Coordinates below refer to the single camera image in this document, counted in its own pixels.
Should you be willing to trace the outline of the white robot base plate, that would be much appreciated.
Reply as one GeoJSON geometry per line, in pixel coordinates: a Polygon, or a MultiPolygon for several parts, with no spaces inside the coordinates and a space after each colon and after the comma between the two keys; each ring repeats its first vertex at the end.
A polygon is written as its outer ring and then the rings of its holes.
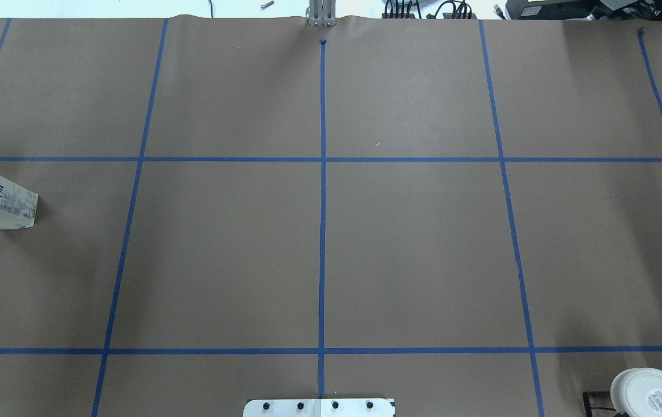
{"type": "Polygon", "coordinates": [[[243,416],[395,416],[388,398],[257,399],[248,401],[243,416]]]}

